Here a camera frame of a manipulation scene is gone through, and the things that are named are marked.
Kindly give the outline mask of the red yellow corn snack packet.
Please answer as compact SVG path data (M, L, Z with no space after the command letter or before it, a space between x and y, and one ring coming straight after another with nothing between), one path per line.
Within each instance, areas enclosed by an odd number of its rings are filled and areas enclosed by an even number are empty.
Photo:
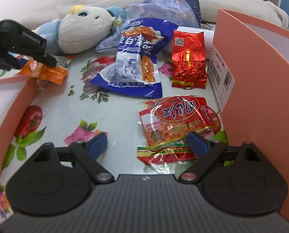
M165 97L144 106L139 117L145 144L138 146L137 158L147 165L196 159L187 143L191 131L207 139L221 134L221 120L204 97Z

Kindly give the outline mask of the floral bed sheet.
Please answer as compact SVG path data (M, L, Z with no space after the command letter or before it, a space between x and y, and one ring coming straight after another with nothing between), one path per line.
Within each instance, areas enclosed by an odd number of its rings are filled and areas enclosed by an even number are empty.
M76 140L88 141L104 132L108 146L98 162L113 175L178 175L191 165L191 160L186 160L155 166L138 159L137 153L148 148L139 117L145 100L118 95L91 84L96 72L111 61L114 61L112 53L87 50L78 54L69 63L63 84L41 82L31 102L8 118L13 128L3 133L0 224L13 214L6 198L6 184L45 142L64 147Z

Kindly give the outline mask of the orange box lid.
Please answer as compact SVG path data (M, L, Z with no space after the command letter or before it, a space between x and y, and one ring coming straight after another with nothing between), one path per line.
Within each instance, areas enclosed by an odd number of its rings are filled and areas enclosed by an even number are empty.
M26 76L0 79L0 175L8 146L38 89L38 82Z

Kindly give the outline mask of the orange snack packet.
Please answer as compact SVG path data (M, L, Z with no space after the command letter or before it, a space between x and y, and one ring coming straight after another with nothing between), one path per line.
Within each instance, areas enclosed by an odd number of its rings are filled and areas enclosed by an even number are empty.
M28 76L39 81L47 81L61 85L64 78L68 75L67 67L74 57L55 56L55 67L49 67L24 55L19 55L16 58L18 63L23 65L17 73L18 76Z

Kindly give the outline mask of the white blue plush duck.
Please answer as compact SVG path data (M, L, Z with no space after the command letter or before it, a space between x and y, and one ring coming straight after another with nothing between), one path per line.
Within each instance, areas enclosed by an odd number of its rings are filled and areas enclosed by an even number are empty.
M123 9L75 5L63 19L47 22L34 30L46 39L50 55L77 54L97 46L111 34Z

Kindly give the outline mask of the blue white snack bag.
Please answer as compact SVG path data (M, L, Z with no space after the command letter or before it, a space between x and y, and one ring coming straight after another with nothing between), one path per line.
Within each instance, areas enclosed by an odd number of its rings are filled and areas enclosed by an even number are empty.
M161 98L157 55L177 28L175 23L159 18L131 21L121 33L116 62L98 72L90 83L121 95Z

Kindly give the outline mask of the red foil tea packet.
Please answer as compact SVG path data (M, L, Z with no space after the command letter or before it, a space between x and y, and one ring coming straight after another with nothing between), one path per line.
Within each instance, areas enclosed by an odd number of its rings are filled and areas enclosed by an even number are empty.
M206 88L206 50L204 33L173 32L172 87L190 90Z

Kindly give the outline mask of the orange open storage box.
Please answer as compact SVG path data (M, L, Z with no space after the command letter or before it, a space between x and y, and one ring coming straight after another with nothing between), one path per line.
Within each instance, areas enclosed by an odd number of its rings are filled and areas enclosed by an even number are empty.
M219 9L210 82L228 141L253 142L288 184L281 210L289 220L289 31Z

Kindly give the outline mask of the translucent blue tissue bag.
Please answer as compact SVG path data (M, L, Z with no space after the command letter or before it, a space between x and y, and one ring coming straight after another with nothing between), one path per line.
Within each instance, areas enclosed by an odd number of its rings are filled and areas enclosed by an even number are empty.
M139 18L159 18L185 27L201 26L199 0L144 0L143 3L133 3L125 9L113 6L107 10L116 17L116 21L110 34L95 47L100 53L115 52L123 28Z

